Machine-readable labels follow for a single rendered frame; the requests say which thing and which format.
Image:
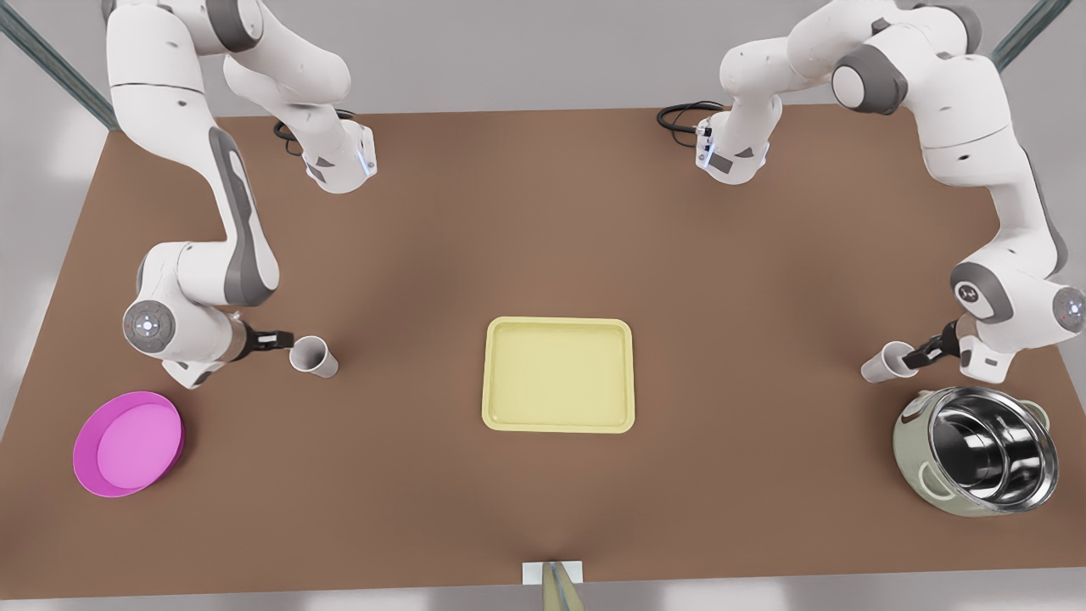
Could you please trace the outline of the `green pot with steel interior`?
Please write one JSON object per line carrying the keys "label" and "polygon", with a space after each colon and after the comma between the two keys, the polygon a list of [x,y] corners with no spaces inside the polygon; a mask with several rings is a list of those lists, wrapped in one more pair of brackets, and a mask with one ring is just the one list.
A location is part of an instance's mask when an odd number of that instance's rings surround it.
{"label": "green pot with steel interior", "polygon": [[893,422],[893,457],[920,499],[958,517],[1035,510],[1059,479],[1049,415],[989,387],[919,392]]}

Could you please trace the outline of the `yellow rectangular tray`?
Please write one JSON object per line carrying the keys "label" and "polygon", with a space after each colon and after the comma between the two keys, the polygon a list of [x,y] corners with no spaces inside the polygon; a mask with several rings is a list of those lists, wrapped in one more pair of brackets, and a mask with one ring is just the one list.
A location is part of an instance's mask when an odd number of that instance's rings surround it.
{"label": "yellow rectangular tray", "polygon": [[628,432],[635,424],[631,328],[618,318],[494,318],[481,417],[496,432]]}

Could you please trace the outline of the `magenta round bowl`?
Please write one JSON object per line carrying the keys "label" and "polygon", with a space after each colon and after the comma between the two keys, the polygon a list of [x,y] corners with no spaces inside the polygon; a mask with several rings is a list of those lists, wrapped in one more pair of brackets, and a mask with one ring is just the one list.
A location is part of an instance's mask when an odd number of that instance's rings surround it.
{"label": "magenta round bowl", "polygon": [[71,451],[71,468],[90,494],[129,496],[166,476],[185,441],[173,402],[156,392],[127,392],[87,418]]}

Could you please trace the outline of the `white IKEA cup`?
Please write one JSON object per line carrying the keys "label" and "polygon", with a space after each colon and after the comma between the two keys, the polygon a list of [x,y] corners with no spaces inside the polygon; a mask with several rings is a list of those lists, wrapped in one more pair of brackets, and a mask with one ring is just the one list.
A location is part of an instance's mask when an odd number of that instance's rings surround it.
{"label": "white IKEA cup", "polygon": [[896,378],[912,378],[918,373],[904,362],[904,357],[913,351],[908,343],[891,341],[869,360],[862,364],[860,374],[866,382],[879,384]]}
{"label": "white IKEA cup", "polygon": [[294,370],[318,378],[333,378],[340,367],[326,341],[317,336],[298,338],[288,351],[288,362]]}

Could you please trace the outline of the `silver frame post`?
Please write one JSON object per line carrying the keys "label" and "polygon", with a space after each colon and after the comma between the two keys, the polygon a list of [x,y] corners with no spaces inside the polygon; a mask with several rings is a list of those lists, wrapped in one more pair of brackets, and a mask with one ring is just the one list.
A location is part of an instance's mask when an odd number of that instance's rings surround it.
{"label": "silver frame post", "polygon": [[109,131],[119,131],[119,123],[106,97],[75,71],[7,0],[0,0],[0,31]]}
{"label": "silver frame post", "polygon": [[585,601],[577,591],[585,583],[583,562],[546,561],[521,564],[521,584],[540,586],[540,611],[585,611]]}
{"label": "silver frame post", "polygon": [[1027,14],[994,46],[989,58],[996,71],[1002,73],[1007,69],[1072,3],[1073,0],[1036,0]]}

